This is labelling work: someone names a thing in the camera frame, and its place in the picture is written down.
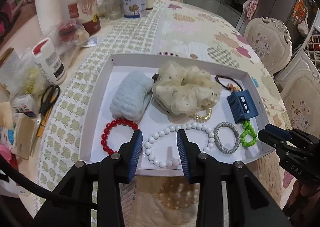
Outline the silver mesh bangle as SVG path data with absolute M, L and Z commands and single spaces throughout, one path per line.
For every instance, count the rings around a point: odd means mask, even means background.
M 214 143 L 221 153 L 231 155 L 240 146 L 240 133 L 232 123 L 220 122 L 214 128 Z

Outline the blue hair claw clip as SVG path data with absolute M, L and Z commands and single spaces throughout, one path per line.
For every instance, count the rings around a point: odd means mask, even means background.
M 232 92 L 227 97 L 227 102 L 236 124 L 250 120 L 259 115 L 248 90 Z

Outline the cream ornate chair near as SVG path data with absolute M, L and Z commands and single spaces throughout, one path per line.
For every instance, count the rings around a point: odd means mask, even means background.
M 296 72 L 280 95 L 291 126 L 319 137 L 319 74 Z

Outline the cream ornate chair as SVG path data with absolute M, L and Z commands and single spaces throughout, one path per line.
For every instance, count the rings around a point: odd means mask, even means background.
M 319 74 L 296 72 L 280 95 L 291 126 L 319 137 Z
M 285 24 L 275 18 L 254 18 L 244 38 L 271 76 L 281 71 L 292 57 L 292 42 Z

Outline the white shallow cardboard tray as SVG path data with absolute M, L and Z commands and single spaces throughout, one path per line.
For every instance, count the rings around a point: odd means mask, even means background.
M 272 152 L 257 134 L 268 124 L 248 73 L 167 55 L 107 58 L 89 101 L 79 158 L 95 163 L 140 133 L 136 174 L 183 174 L 177 133 L 183 129 L 216 160 L 250 163 Z

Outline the light blue fluffy scrunchie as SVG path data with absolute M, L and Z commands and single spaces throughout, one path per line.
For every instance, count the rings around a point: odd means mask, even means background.
M 153 81 L 141 71 L 132 71 L 120 83 L 110 104 L 114 116 L 137 121 L 152 97 Z

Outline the cream organza scrunchie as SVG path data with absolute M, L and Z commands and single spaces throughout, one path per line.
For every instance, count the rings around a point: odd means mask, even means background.
M 169 114 L 193 115 L 214 107 L 220 100 L 222 86 L 209 72 L 197 66 L 182 66 L 169 60 L 152 77 L 152 94 Z

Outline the yellow utility knife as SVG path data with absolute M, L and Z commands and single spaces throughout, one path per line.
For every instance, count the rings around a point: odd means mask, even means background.
M 46 124 L 47 124 L 47 121 L 48 121 L 48 118 L 50 116 L 52 112 L 52 108 L 50 108 L 46 113 L 45 115 L 41 115 L 41 120 L 40 122 L 37 123 L 37 132 L 36 132 L 36 135 L 40 138 L 42 138 L 43 136 L 43 133 L 44 133 L 44 129 L 46 127 Z

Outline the white bottle red cap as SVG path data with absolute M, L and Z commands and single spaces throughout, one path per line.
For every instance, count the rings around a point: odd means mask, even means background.
M 35 63 L 49 83 L 60 85 L 65 80 L 67 75 L 65 65 L 50 38 L 44 38 L 38 42 L 31 50 L 31 53 Z

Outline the clear plastic bag red contents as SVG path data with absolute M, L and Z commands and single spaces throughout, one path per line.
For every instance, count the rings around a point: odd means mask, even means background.
M 71 19 L 58 25 L 57 37 L 58 50 L 60 54 L 64 54 L 85 44 L 89 39 L 89 33 L 79 19 Z

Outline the patchwork quilted tablecloth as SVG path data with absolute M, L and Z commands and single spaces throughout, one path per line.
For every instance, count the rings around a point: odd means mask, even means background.
M 267 69 L 239 32 L 218 15 L 157 1 L 141 19 L 121 19 L 75 71 L 60 95 L 41 141 L 36 182 L 54 189 L 79 159 L 88 102 L 107 57 L 114 53 L 162 54 L 199 59 L 246 71 L 252 78 L 268 121 L 289 128 L 289 117 Z M 122 187 L 126 226 L 194 226 L 197 198 L 170 207 L 185 192 L 180 178 L 138 177 Z

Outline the clear glass jar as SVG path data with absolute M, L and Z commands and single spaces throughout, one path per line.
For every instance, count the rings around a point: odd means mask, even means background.
M 110 20 L 118 20 L 123 17 L 120 0 L 105 0 L 106 17 Z

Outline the white paper roll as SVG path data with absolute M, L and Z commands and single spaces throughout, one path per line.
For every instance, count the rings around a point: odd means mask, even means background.
M 35 0 L 36 14 L 42 35 L 68 19 L 67 9 L 62 0 Z

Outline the black handled scissors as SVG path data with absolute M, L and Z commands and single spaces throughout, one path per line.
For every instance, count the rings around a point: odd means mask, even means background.
M 54 106 L 59 95 L 60 87 L 58 85 L 49 85 L 41 97 L 41 105 L 36 123 L 39 124 L 50 108 Z

